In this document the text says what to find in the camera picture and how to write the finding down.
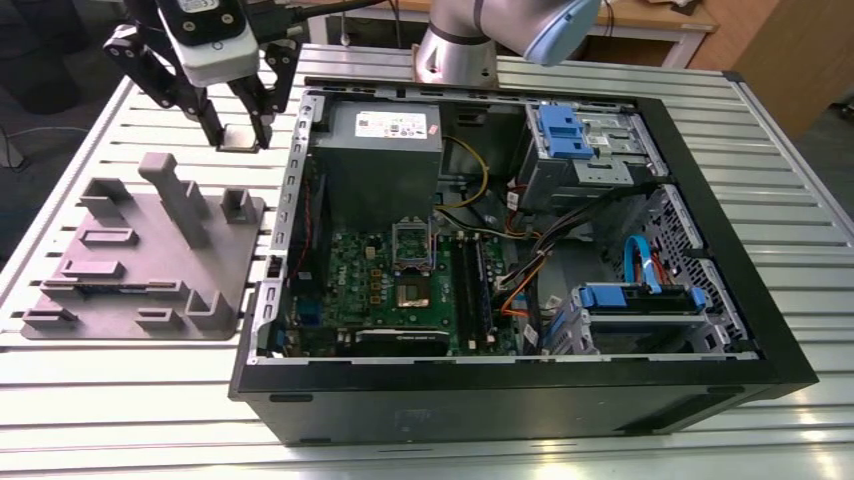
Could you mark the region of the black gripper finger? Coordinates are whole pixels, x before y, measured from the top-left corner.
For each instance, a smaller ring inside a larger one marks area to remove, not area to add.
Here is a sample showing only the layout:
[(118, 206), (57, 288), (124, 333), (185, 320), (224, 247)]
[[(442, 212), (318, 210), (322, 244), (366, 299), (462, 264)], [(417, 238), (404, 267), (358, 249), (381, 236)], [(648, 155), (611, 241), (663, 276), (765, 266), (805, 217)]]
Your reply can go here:
[[(297, 42), (278, 39), (260, 43), (252, 27), (245, 25), (236, 39), (228, 80), (228, 87), (249, 115), (253, 134), (252, 142), (240, 145), (238, 150), (260, 150), (269, 147), (272, 121), (286, 109), (297, 59)], [(274, 74), (270, 87), (264, 86), (257, 74), (261, 64), (266, 65)]]
[(106, 57), (161, 108), (177, 106), (204, 132), (208, 144), (221, 144), (224, 128), (206, 89), (185, 76), (154, 1), (122, 2), (128, 21), (102, 45)]

